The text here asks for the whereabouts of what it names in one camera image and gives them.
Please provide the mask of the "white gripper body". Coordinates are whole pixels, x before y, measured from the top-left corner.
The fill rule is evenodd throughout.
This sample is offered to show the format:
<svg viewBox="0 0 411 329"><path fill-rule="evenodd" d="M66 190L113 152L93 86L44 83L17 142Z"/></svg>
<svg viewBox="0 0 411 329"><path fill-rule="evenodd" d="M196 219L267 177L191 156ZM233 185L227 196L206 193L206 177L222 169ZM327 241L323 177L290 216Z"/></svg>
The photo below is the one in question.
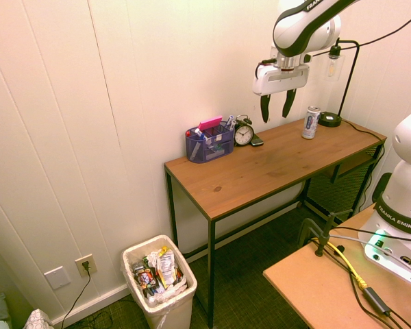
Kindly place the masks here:
<svg viewBox="0 0 411 329"><path fill-rule="evenodd" d="M302 64L285 72L272 64L259 64L255 70L252 90L256 95L265 96L304 87L310 67Z"/></svg>

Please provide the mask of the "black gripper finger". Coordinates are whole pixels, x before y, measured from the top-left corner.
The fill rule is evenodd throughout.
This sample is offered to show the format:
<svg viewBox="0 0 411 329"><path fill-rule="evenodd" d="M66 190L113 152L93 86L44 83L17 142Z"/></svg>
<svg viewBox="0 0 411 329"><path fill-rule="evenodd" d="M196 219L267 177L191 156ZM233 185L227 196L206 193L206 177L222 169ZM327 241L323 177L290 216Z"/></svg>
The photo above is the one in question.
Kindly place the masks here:
<svg viewBox="0 0 411 329"><path fill-rule="evenodd" d="M263 95L260 97L260 109L262 113L262 120L267 123L269 120L269 103L271 100L271 95Z"/></svg>
<svg viewBox="0 0 411 329"><path fill-rule="evenodd" d="M292 108L293 102L296 96L296 89L291 89L286 91L286 100L284 102L284 106L282 108L282 116L286 118Z"/></svg>

